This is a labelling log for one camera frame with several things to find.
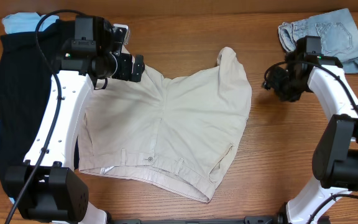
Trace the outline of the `beige cotton shorts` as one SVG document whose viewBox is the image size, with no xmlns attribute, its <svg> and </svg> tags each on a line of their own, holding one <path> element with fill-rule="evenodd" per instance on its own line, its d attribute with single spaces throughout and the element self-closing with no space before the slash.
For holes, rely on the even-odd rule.
<svg viewBox="0 0 358 224">
<path fill-rule="evenodd" d="M 174 79 L 147 67 L 139 83 L 100 80 L 79 135 L 79 170 L 133 179 L 208 203 L 231 166 L 252 88 L 235 51 Z"/>
</svg>

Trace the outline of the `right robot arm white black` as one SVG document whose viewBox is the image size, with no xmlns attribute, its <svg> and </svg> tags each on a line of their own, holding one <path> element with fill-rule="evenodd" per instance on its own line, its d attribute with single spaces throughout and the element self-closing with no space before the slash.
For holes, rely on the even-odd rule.
<svg viewBox="0 0 358 224">
<path fill-rule="evenodd" d="M 325 213 L 339 199 L 358 200 L 358 99 L 343 65 L 322 53 L 320 37 L 307 35 L 266 70 L 262 86 L 288 102 L 314 93 L 329 121 L 313 153 L 312 178 L 271 223 L 329 223 Z"/>
</svg>

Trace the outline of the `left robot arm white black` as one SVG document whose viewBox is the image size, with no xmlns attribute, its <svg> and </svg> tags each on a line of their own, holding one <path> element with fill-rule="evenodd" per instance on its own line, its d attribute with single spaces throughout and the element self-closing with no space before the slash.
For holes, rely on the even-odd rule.
<svg viewBox="0 0 358 224">
<path fill-rule="evenodd" d="M 88 186 L 75 174 L 80 121 L 98 80 L 139 82 L 141 55 L 123 52 L 130 30 L 98 16 L 78 13 L 75 32 L 53 60 L 50 93 L 34 142 L 6 182 L 13 212 L 45 223 L 110 223 L 111 215 L 89 201 Z"/>
</svg>

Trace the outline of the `folded light blue denim shorts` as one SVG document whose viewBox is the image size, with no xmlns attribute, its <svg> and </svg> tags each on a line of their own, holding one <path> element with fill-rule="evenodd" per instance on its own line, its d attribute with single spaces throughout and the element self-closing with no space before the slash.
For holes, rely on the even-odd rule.
<svg viewBox="0 0 358 224">
<path fill-rule="evenodd" d="M 322 54 L 337 57 L 346 73 L 358 73 L 358 29 L 347 8 L 278 26 L 286 52 L 294 51 L 297 40 L 307 35 L 320 37 Z"/>
</svg>

